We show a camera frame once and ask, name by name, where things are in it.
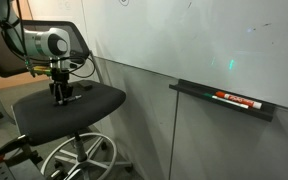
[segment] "chair caster wheel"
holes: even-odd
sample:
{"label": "chair caster wheel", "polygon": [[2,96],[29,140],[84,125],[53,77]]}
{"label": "chair caster wheel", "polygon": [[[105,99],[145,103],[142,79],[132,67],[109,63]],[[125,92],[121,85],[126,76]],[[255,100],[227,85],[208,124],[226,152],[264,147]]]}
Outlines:
{"label": "chair caster wheel", "polygon": [[55,161],[54,167],[55,167],[55,169],[58,169],[59,167],[63,167],[63,163],[61,163],[59,161]]}
{"label": "chair caster wheel", "polygon": [[133,165],[131,165],[130,167],[125,167],[124,169],[126,172],[130,173],[133,171]]}
{"label": "chair caster wheel", "polygon": [[4,116],[3,116],[3,114],[0,112],[0,119],[2,119]]}
{"label": "chair caster wheel", "polygon": [[106,144],[106,142],[102,142],[102,144],[101,144],[101,149],[102,149],[103,151],[107,149],[107,144]]}

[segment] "white wall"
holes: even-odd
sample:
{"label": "white wall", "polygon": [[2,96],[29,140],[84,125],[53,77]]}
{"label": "white wall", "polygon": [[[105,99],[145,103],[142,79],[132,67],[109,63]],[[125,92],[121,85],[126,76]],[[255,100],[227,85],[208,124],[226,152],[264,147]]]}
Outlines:
{"label": "white wall", "polygon": [[172,180],[288,179],[288,110],[272,122],[180,94]]}
{"label": "white wall", "polygon": [[119,152],[144,179],[167,179],[169,174],[176,79],[138,68],[98,60],[105,84],[126,93],[125,103],[109,119],[100,121]]}

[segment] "cable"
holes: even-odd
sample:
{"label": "cable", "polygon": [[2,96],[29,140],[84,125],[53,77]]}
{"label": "cable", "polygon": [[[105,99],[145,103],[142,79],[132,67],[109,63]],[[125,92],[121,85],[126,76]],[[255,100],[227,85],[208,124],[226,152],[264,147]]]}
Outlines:
{"label": "cable", "polygon": [[45,66],[45,65],[50,65],[49,63],[33,63],[36,66]]}
{"label": "cable", "polygon": [[17,150],[8,159],[15,157],[20,152],[20,150],[21,150],[21,148],[17,148]]}
{"label": "cable", "polygon": [[81,75],[77,75],[77,74],[75,74],[75,73],[71,73],[72,75],[74,75],[74,76],[76,76],[76,77],[79,77],[79,78],[88,78],[88,77],[91,77],[93,74],[94,74],[94,72],[95,72],[95,64],[94,64],[94,61],[91,59],[91,58],[87,58],[88,60],[90,60],[91,62],[92,62],[92,64],[93,64],[93,71],[91,72],[91,74],[89,74],[89,75],[87,75],[87,76],[81,76]]}
{"label": "cable", "polygon": [[[7,25],[9,25],[12,29],[14,29],[14,32],[15,32],[16,36],[17,36],[19,39],[21,39],[21,38],[20,38],[20,35],[19,35],[18,32],[16,31],[15,27],[14,27],[12,24],[10,24],[9,22],[5,22],[5,23],[6,23]],[[5,29],[2,29],[2,32],[1,32],[2,37],[3,37],[4,41],[7,42],[7,39],[6,39],[6,37],[5,37],[5,33],[6,33],[6,32],[5,32]],[[21,57],[19,54],[17,54],[15,51],[13,51],[12,48],[9,47],[8,43],[6,43],[6,45],[8,46],[8,49],[9,49],[15,56],[17,56],[20,60],[24,61],[23,57]]]}
{"label": "cable", "polygon": [[24,56],[27,56],[27,51],[26,51],[26,46],[25,46],[25,38],[24,38],[24,27],[23,27],[23,21],[22,21],[22,12],[21,12],[21,7],[20,7],[20,1],[16,0],[17,4],[17,12],[19,14],[19,19],[20,19],[20,25],[21,25],[21,32],[22,32],[22,46],[23,46],[23,51],[24,51]]}
{"label": "cable", "polygon": [[[0,20],[0,21],[1,21],[1,24],[3,24],[3,25],[1,25],[1,27],[2,27],[2,37],[3,37],[3,39],[4,39],[5,42],[8,42],[7,39],[6,39],[6,36],[5,36],[5,34],[6,34],[7,32],[5,32],[5,31],[7,31],[6,29],[13,29],[14,32],[15,32],[15,34],[16,34],[16,36],[17,36],[17,38],[19,39],[19,41],[20,41],[20,43],[21,43],[21,46],[22,46],[23,51],[24,51],[24,55],[26,55],[27,53],[26,53],[26,48],[25,48],[24,31],[23,31],[23,26],[22,26],[22,24],[21,24],[21,28],[22,28],[22,36],[23,36],[23,39],[20,37],[20,35],[19,35],[18,32],[16,31],[14,25],[9,22],[10,13],[11,13],[11,7],[10,7],[10,5],[11,5],[11,3],[7,3],[7,16],[6,16],[6,19],[5,19],[5,20]],[[18,12],[19,12],[19,15],[20,15],[20,18],[21,18],[21,17],[22,17],[22,14],[21,14],[21,11],[20,11],[20,6],[19,6],[18,0],[17,0],[17,8],[18,8]]]}
{"label": "cable", "polygon": [[81,69],[85,65],[86,61],[85,61],[85,58],[83,58],[83,57],[73,57],[72,59],[82,59],[83,60],[83,64],[80,65],[79,67],[77,67],[76,69],[74,69],[72,71],[65,72],[65,73],[72,73],[74,71],[77,71],[77,70]]}

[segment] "floor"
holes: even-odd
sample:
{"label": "floor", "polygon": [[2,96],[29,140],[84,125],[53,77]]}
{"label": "floor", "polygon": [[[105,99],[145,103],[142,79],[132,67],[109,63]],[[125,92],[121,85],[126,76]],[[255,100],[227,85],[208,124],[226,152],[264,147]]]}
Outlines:
{"label": "floor", "polygon": [[[8,114],[12,116],[11,111],[11,105],[16,102],[17,99],[24,97],[28,94],[31,94],[33,92],[47,89],[48,88],[49,81],[40,81],[35,83],[30,83],[27,85],[20,85],[17,87],[12,88],[5,88],[0,89],[0,99],[3,103],[3,106],[5,107]],[[97,131],[93,126],[90,127],[93,131]],[[17,127],[10,122],[8,122],[7,118],[0,119],[0,130],[5,130],[7,134],[10,136],[10,138],[15,138],[19,135],[17,131]],[[45,160],[50,152],[53,151],[55,147],[57,147],[62,142],[66,141],[67,138],[61,138],[59,140],[43,144],[40,146],[32,147],[32,150],[37,150],[39,155]],[[111,157],[110,156],[110,147],[108,148],[108,151],[104,152],[102,150],[99,150],[99,155],[97,158],[101,157]],[[43,162],[38,164],[38,168],[41,167]],[[138,175],[138,173],[133,170],[132,172],[128,173],[125,171],[124,168],[114,168],[112,172],[110,173],[109,177],[107,179],[116,179],[116,180],[142,180],[142,178]]]}

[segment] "mesh chair back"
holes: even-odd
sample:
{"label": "mesh chair back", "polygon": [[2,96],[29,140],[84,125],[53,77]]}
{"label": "mesh chair back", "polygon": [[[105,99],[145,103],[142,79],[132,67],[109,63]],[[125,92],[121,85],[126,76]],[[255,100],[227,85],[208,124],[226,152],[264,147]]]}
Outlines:
{"label": "mesh chair back", "polygon": [[[82,57],[86,59],[89,56],[89,49],[77,27],[67,21],[33,21],[24,20],[24,28],[32,31],[48,31],[50,28],[60,28],[69,33],[71,56]],[[0,29],[0,76],[9,77],[27,72],[25,63],[19,57],[14,55],[5,44]]]}

